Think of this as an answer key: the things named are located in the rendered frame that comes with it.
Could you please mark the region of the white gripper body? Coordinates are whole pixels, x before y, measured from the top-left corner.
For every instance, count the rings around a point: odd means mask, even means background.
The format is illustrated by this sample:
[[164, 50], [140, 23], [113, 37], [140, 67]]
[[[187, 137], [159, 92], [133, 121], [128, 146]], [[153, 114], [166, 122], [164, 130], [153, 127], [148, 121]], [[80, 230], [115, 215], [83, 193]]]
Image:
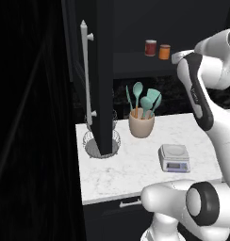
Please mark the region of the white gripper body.
[[190, 53], [193, 53], [193, 50], [180, 51], [172, 54], [172, 64], [178, 64], [183, 57], [189, 55]]

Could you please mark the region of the red jam jar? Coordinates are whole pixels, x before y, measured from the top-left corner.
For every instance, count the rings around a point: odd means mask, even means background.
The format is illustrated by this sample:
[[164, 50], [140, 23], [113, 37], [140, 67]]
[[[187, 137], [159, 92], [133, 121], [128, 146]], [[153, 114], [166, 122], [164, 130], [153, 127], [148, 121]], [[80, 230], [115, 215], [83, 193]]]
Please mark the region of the red jam jar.
[[146, 40], [145, 41], [145, 55], [155, 56], [156, 55], [156, 41]]

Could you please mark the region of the dark cabinet door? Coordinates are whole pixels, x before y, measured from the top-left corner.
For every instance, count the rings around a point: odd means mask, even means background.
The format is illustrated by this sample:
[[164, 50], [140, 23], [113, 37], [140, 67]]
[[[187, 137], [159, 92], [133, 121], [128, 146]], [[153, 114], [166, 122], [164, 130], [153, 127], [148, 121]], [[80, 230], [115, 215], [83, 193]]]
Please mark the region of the dark cabinet door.
[[112, 153], [113, 0], [97, 0], [100, 153]]

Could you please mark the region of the white digital scale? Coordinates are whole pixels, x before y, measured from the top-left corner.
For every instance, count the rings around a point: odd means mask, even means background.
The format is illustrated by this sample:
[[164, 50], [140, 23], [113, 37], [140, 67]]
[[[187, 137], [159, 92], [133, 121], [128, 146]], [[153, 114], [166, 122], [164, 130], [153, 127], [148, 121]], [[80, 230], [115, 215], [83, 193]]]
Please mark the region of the white digital scale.
[[190, 172], [189, 153], [185, 145], [163, 144], [158, 149], [158, 158], [164, 172]]

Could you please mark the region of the orange jar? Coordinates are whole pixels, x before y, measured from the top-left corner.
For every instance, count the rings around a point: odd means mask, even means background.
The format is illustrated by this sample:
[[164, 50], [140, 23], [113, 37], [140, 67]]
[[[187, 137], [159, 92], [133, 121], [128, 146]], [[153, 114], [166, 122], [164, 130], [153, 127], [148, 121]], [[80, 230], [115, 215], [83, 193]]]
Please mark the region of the orange jar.
[[171, 46], [168, 44], [161, 44], [159, 47], [158, 57], [162, 60], [168, 60], [170, 57]]

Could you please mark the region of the wide teal spatula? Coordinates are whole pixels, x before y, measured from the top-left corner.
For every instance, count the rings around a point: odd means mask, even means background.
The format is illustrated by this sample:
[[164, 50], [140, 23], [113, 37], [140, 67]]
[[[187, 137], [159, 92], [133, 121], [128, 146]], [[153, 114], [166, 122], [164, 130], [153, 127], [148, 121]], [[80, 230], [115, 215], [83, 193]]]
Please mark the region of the wide teal spatula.
[[153, 109], [152, 109], [152, 113], [151, 113], [151, 116], [153, 116], [155, 110], [160, 106], [160, 103], [162, 100], [162, 95], [158, 90], [156, 90], [154, 88], [149, 88], [147, 90], [147, 97], [151, 100], [151, 102], [153, 104]]

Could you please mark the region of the teal spoon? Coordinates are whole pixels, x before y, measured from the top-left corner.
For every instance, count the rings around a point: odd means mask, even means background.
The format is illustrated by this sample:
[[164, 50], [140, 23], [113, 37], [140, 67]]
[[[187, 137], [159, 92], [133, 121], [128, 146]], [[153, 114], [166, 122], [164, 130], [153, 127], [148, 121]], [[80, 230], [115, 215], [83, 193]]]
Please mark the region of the teal spoon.
[[136, 98], [136, 106], [135, 106], [135, 117], [138, 116], [138, 108], [139, 108], [139, 97], [143, 90], [143, 84], [141, 82], [137, 82], [133, 87], [133, 94]]

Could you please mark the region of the teal ladle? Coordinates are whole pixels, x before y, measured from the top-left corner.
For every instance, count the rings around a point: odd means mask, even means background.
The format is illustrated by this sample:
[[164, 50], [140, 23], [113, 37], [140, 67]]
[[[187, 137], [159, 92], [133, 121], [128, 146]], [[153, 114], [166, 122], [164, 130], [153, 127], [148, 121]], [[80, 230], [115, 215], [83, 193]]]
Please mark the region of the teal ladle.
[[141, 118], [144, 119], [146, 112], [152, 108], [153, 103], [148, 97], [144, 96], [140, 99], [140, 105], [143, 109], [143, 114]]

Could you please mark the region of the thin teal spatula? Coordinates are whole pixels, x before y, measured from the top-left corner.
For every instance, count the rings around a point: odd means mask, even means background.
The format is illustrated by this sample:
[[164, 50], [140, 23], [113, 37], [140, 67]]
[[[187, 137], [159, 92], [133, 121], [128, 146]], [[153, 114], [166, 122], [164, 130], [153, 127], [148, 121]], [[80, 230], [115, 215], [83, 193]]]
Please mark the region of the thin teal spatula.
[[126, 90], [126, 98], [127, 98], [127, 101], [128, 101], [129, 104], [130, 104], [130, 112], [132, 112], [132, 110], [133, 110], [133, 105], [132, 105], [132, 102], [131, 102], [128, 85], [126, 85], [125, 90]]

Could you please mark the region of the beige utensil pot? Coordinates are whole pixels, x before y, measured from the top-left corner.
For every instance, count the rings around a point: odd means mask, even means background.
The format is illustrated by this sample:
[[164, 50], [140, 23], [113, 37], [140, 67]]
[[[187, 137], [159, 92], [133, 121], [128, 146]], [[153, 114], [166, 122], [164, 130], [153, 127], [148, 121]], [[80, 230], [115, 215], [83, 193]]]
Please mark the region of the beige utensil pot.
[[129, 129], [132, 136], [137, 138], [147, 138], [155, 124], [155, 116], [151, 116], [151, 111], [148, 110], [145, 114], [145, 118], [142, 118], [143, 109], [140, 107], [138, 109], [138, 116], [134, 117], [135, 111], [129, 114]]

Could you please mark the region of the tall dark cupboard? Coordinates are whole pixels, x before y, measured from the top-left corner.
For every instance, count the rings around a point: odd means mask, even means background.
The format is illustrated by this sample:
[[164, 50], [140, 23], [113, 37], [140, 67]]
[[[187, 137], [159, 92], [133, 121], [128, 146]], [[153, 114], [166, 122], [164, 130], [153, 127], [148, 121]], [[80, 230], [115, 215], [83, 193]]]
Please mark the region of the tall dark cupboard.
[[0, 0], [0, 241], [86, 241], [61, 0]]

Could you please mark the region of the dark drawer front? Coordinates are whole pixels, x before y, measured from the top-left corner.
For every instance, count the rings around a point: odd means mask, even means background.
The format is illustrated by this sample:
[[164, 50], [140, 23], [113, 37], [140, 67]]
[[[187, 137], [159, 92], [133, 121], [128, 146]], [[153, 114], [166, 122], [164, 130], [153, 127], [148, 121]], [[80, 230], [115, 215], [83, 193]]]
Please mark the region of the dark drawer front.
[[146, 222], [152, 219], [152, 214], [147, 212], [142, 204], [120, 208], [120, 202], [132, 202], [140, 199], [140, 196], [117, 199], [113, 201], [101, 201], [98, 203], [86, 204], [83, 206], [84, 219], [86, 221], [101, 220], [102, 218], [115, 219], [136, 219], [145, 220]]

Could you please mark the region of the dark wall cabinet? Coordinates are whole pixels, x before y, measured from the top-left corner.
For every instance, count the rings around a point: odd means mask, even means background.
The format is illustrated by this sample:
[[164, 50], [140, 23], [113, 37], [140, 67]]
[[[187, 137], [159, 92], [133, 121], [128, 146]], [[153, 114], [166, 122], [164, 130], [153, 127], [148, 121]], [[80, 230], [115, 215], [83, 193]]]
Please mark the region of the dark wall cabinet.
[[84, 75], [80, 24], [89, 42], [90, 78], [154, 77], [175, 72], [170, 60], [144, 54], [145, 42], [169, 44], [171, 52], [230, 27], [230, 0], [65, 0], [72, 67]]

